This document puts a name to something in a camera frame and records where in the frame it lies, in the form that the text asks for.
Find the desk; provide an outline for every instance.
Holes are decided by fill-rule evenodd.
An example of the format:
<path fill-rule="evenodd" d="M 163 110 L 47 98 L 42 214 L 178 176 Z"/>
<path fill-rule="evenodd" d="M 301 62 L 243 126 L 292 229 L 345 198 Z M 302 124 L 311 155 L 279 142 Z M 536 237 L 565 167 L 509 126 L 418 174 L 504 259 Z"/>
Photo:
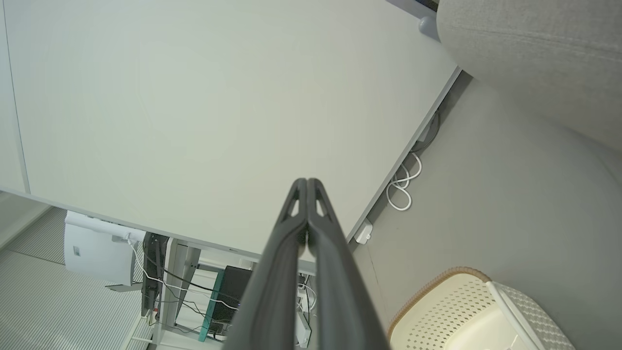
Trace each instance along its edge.
<path fill-rule="evenodd" d="M 350 238 L 458 73 L 384 0 L 4 7 L 22 195 L 253 259 L 298 177 Z"/>

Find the white cable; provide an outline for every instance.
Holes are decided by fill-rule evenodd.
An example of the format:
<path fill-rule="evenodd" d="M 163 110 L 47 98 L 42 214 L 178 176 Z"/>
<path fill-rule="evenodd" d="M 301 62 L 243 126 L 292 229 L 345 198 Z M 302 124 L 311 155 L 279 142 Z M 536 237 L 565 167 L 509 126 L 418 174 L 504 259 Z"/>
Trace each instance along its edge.
<path fill-rule="evenodd" d="M 298 283 L 298 286 L 304 287 L 308 290 L 311 291 L 311 293 L 313 293 L 313 304 L 311 304 L 311 306 L 309 306 L 309 313 L 311 312 L 311 310 L 313 310 L 313 308 L 315 307 L 315 304 L 317 303 L 317 293 L 311 289 L 311 287 L 309 287 L 308 285 L 303 285 L 302 283 Z"/>
<path fill-rule="evenodd" d="M 132 245 L 132 243 L 129 241 L 129 239 L 128 239 L 128 244 L 129 244 L 129 246 L 132 248 L 132 250 L 134 251 L 134 254 L 136 254 L 136 256 L 138 256 L 138 253 L 136 252 L 136 249 L 134 249 L 134 246 L 133 246 L 133 245 Z M 205 294 L 205 293 L 201 293 L 201 292 L 199 292 L 199 291 L 193 291 L 193 290 L 184 289 L 184 288 L 181 288 L 181 287 L 178 287 L 178 286 L 168 285 L 168 284 L 166 284 L 166 283 L 165 283 L 164 281 L 162 281 L 162 280 L 158 280 L 157 278 L 150 277 L 150 276 L 149 276 L 149 274 L 145 271 L 145 269 L 142 267 L 142 265 L 141 265 L 141 264 L 137 264 L 137 265 L 138 265 L 138 267 L 139 267 L 139 268 L 141 268 L 141 270 L 142 270 L 142 272 L 145 274 L 145 276 L 146 276 L 148 279 L 150 279 L 150 280 L 158 281 L 158 282 L 160 282 L 161 284 L 163 284 L 163 285 L 165 285 L 165 286 L 169 286 L 169 287 L 171 287 L 171 288 L 177 288 L 177 289 L 179 289 L 179 290 L 184 290 L 184 291 L 187 291 L 187 292 L 190 292 L 190 293 L 194 293 L 194 294 L 199 294 L 199 295 L 206 296 L 209 300 L 211 300 L 211 301 L 215 301 L 215 302 L 217 302 L 217 303 L 222 303 L 223 305 L 225 305 L 225 306 L 226 306 L 226 307 L 228 307 L 229 309 L 238 310 L 238 308 L 234 308 L 233 306 L 229 306 L 227 303 L 225 303 L 225 302 L 224 302 L 224 301 L 222 301 L 222 300 L 216 300 L 216 299 L 212 299 L 212 298 L 210 298 L 210 296 L 209 296 L 209 295 L 207 295 L 207 294 Z"/>
<path fill-rule="evenodd" d="M 387 185 L 387 189 L 386 189 L 386 191 L 385 191 L 385 193 L 386 193 L 386 195 L 387 195 L 387 201 L 389 201 L 389 204 L 390 204 L 393 208 L 395 208 L 395 209 L 397 209 L 397 210 L 399 210 L 399 211 L 401 211 L 401 212 L 403 212 L 404 210 L 408 210 L 408 208 L 410 208 L 410 207 L 411 207 L 411 205 L 412 205 L 412 197 L 411 197 L 411 194 L 409 194 L 409 193 L 406 191 L 406 188 L 407 188 L 407 187 L 408 187 L 408 185 L 411 183 L 411 180 L 412 180 L 412 179 L 414 179 L 415 177 L 419 176 L 419 174 L 421 174 L 421 159 L 419 159 L 419 157 L 417 157 L 417 155 L 416 155 L 414 152 L 410 152 L 410 154 L 412 154 L 412 155 L 415 157 L 415 159 L 417 160 L 417 164 L 419 164 L 419 170 L 417 171 L 417 173 L 411 176 L 411 174 L 408 172 L 408 169 L 406 169 L 406 167 L 404 166 L 404 164 L 400 164 L 400 166 L 402 167 L 402 169 L 406 172 L 406 177 L 405 177 L 404 179 L 398 179 L 398 178 L 397 178 L 397 173 L 395 173 L 395 175 L 393 175 L 393 181 L 389 182 L 389 184 Z M 389 188 L 391 188 L 391 186 L 393 186 L 393 187 L 395 187 L 396 189 L 398 189 L 398 190 L 402 191 L 402 192 L 406 195 L 406 197 L 408 197 L 408 204 L 407 204 L 405 207 L 400 208 L 400 207 L 396 206 L 396 205 L 395 205 L 395 204 L 391 201 L 391 197 L 389 196 Z"/>

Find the gray floor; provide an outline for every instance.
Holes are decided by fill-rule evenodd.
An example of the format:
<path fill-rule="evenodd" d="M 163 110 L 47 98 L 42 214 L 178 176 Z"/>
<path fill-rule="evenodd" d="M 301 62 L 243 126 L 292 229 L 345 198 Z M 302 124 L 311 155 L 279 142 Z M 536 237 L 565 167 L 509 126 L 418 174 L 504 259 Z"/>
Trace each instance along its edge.
<path fill-rule="evenodd" d="M 383 325 L 433 277 L 469 266 L 534 298 L 577 349 L 619 348 L 622 156 L 468 76 L 448 100 L 412 207 L 381 199 L 353 253 Z"/>

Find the gray fabric sofa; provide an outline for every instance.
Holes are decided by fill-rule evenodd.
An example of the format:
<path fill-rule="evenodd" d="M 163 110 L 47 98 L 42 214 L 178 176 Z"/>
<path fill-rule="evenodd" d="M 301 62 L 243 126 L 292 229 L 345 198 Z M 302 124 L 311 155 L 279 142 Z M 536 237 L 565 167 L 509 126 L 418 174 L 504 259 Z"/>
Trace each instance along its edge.
<path fill-rule="evenodd" d="M 464 71 L 622 152 L 622 1 L 441 0 L 437 27 Z"/>

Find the laundry basket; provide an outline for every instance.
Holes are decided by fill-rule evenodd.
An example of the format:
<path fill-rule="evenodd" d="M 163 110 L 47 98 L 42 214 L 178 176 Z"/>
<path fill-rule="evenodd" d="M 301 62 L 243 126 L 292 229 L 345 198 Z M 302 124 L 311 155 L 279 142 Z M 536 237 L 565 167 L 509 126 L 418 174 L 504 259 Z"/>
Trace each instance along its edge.
<path fill-rule="evenodd" d="M 530 297 L 468 267 L 449 269 L 419 290 L 388 338 L 393 350 L 574 350 Z"/>

